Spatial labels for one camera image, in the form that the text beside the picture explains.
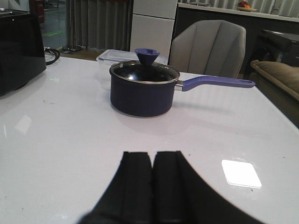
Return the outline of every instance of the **chair backrest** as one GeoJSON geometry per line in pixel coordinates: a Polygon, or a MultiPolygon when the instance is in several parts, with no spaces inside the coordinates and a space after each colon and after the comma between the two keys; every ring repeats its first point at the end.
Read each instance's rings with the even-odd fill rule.
{"type": "Polygon", "coordinates": [[[182,72],[235,78],[245,40],[244,27],[223,20],[199,21],[173,40],[169,65],[182,72]]]}

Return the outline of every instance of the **green floor marking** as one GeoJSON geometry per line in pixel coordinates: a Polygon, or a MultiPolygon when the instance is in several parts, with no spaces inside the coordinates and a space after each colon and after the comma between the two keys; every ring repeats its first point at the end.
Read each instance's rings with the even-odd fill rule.
{"type": "Polygon", "coordinates": [[[58,36],[58,35],[62,35],[62,34],[64,34],[64,31],[55,30],[52,32],[45,33],[45,34],[43,34],[43,36],[58,36]]]}

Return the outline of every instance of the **saucepan handle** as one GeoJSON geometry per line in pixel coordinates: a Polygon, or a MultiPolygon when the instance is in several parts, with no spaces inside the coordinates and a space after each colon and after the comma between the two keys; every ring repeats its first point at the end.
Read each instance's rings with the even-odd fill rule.
{"type": "Polygon", "coordinates": [[[188,91],[196,86],[209,84],[209,85],[222,85],[241,88],[252,88],[256,85],[255,82],[245,79],[214,77],[214,76],[198,76],[185,81],[178,81],[176,90],[188,91]]]}

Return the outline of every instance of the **saucepan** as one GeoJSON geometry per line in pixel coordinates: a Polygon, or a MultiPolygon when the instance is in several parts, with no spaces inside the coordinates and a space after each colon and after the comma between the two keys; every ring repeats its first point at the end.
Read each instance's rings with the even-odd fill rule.
{"type": "Polygon", "coordinates": [[[251,88],[249,80],[198,76],[179,80],[175,68],[156,63],[159,53],[154,49],[136,49],[139,61],[113,64],[111,74],[111,104],[119,111],[138,117],[152,117],[166,113],[172,106],[175,90],[188,91],[202,84],[251,88]]]}

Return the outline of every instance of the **lid knob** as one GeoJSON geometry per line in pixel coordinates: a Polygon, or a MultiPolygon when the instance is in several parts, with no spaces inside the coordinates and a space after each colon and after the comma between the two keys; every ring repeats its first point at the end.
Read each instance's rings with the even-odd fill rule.
{"type": "Polygon", "coordinates": [[[151,66],[160,54],[160,52],[148,48],[137,48],[135,49],[135,53],[137,54],[140,63],[144,66],[151,66]]]}

